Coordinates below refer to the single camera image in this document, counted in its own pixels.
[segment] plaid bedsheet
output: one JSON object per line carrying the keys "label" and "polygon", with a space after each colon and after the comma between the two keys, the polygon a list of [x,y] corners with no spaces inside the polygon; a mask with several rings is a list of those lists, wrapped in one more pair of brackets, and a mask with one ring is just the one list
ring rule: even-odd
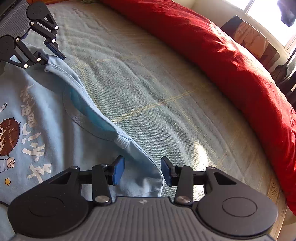
{"label": "plaid bedsheet", "polygon": [[[67,64],[100,111],[158,166],[162,156],[200,171],[215,166],[264,194],[277,182],[244,117],[198,67],[106,6],[67,1],[48,7]],[[26,41],[45,49],[36,34]],[[165,187],[162,195],[174,191]],[[202,186],[194,187],[195,200],[203,195]],[[286,212],[281,190],[276,202],[274,237]]]}

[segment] red blanket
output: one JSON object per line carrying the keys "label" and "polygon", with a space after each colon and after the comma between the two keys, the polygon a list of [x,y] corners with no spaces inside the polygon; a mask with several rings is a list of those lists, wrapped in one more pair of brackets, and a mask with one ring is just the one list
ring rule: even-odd
{"label": "red blanket", "polygon": [[194,62],[242,111],[296,214],[296,114],[269,72],[215,24],[170,0],[102,0]]}

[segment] sweatshirt sleeve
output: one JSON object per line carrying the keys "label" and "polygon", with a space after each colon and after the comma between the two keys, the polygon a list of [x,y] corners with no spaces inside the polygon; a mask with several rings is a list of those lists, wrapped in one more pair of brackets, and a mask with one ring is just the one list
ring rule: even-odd
{"label": "sweatshirt sleeve", "polygon": [[4,172],[7,169],[8,169],[7,159],[5,159],[5,160],[0,159],[0,172]]}

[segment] yellow star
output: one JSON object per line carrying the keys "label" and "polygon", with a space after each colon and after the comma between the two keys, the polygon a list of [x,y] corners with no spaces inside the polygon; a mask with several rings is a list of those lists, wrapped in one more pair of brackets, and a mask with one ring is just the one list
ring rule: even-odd
{"label": "yellow star", "polygon": [[5,178],[5,184],[6,184],[7,186],[9,186],[10,183],[11,183],[11,181],[9,180],[9,178]]}

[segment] cartoon print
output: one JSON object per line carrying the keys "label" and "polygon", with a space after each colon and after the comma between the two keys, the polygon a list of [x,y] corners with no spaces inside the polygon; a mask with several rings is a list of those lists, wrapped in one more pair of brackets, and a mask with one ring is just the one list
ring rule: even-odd
{"label": "cartoon print", "polygon": [[[18,142],[20,137],[20,123],[14,118],[3,120],[0,124],[0,156],[8,156]],[[9,157],[0,159],[0,172],[13,168],[15,159]]]}
{"label": "cartoon print", "polygon": [[[28,93],[28,90],[33,86],[34,85],[32,84],[30,86],[25,87],[20,94],[20,97],[22,97],[23,102],[23,104],[20,106],[22,108],[21,113],[22,116],[27,116],[27,122],[24,123],[22,126],[22,134],[24,136],[31,134],[31,136],[29,137],[22,138],[22,144],[29,144],[28,142],[33,141],[41,136],[41,132],[34,132],[34,127],[38,124],[37,120],[35,119],[33,110],[33,107],[35,106],[35,101],[33,96]],[[25,153],[30,156],[35,156],[35,161],[39,161],[40,156],[43,156],[45,154],[45,144],[41,144],[40,142],[38,142],[38,140],[36,140],[36,142],[30,143],[30,147],[23,148],[22,153]]]}
{"label": "cartoon print", "polygon": [[11,181],[9,180],[9,178],[5,178],[5,184],[6,184],[7,186],[9,186],[10,183],[11,183]]}
{"label": "cartoon print", "polygon": [[38,167],[34,167],[32,164],[30,165],[30,169],[33,172],[31,175],[27,176],[27,179],[30,179],[32,177],[37,177],[37,180],[39,183],[42,183],[43,180],[40,176],[40,174],[42,174],[44,176],[45,172],[47,172],[48,174],[51,172],[50,167],[52,166],[52,164],[44,164],[43,167],[41,168],[40,166]]}
{"label": "cartoon print", "polygon": [[7,107],[7,103],[4,103],[0,109],[0,112],[3,111]]}

